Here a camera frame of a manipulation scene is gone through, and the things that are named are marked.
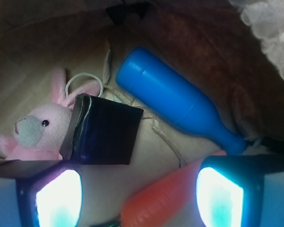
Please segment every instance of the white string loop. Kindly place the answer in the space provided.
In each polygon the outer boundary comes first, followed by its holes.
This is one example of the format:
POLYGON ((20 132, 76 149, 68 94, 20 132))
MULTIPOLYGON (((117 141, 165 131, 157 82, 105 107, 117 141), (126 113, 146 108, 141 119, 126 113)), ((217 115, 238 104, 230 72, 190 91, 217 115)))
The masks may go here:
POLYGON ((102 94, 103 94, 103 90, 104 90, 104 86, 103 86, 102 80, 101 80, 99 77, 97 77, 97 76, 95 76, 95 75, 93 75, 93 74, 91 74, 91 73, 87 73, 87 72, 78 73, 78 74, 75 75, 73 78, 71 78, 70 81, 68 81, 68 83, 67 83, 66 86, 65 86, 65 94, 66 94, 66 97, 69 95, 69 93, 68 93, 68 88, 69 88, 69 86, 71 85, 71 83, 72 83, 76 78, 81 77, 81 76, 92 77, 92 78, 94 78, 94 79, 96 79, 96 80, 98 81, 98 83, 100 84, 100 94, 98 95, 98 97, 101 97, 102 94))

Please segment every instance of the bunny eye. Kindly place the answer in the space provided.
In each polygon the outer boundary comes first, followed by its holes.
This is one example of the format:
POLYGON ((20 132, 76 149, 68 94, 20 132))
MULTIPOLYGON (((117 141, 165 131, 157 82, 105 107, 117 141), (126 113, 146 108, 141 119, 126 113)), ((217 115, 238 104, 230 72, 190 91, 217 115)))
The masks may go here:
POLYGON ((43 127, 46 127, 46 126, 48 126, 48 125, 49 125, 49 121, 48 121, 48 120, 42 121, 42 126, 43 126, 43 127))

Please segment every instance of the orange carrot toy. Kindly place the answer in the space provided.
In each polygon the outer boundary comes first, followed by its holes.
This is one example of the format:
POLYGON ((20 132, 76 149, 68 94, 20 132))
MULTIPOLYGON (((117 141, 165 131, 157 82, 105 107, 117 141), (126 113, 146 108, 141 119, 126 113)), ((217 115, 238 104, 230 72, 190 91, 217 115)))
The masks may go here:
MULTIPOLYGON (((226 155, 218 151, 213 155, 226 155)), ((122 227, 159 227, 195 196, 195 184, 204 158, 164 177, 129 199, 121 211, 122 227)))

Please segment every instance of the blue plastic bottle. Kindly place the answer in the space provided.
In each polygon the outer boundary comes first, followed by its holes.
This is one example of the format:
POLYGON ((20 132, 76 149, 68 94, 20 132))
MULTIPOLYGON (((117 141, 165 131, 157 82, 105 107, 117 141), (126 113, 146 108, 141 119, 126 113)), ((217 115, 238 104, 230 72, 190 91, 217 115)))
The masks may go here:
POLYGON ((245 141, 225 128, 211 100, 147 50, 127 57, 116 82, 179 129, 213 139, 228 154, 244 151, 245 141))

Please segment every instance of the pink stuffed bunny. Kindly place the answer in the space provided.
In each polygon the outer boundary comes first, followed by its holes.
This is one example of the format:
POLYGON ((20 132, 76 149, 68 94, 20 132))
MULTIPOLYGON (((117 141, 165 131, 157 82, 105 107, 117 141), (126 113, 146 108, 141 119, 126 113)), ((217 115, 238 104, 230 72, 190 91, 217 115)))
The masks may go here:
POLYGON ((65 94, 65 70, 53 71, 52 103, 41 105, 15 123, 14 137, 0 135, 0 150, 7 160, 62 159, 60 146, 68 129, 75 98, 86 93, 98 96, 100 84, 87 83, 65 94))

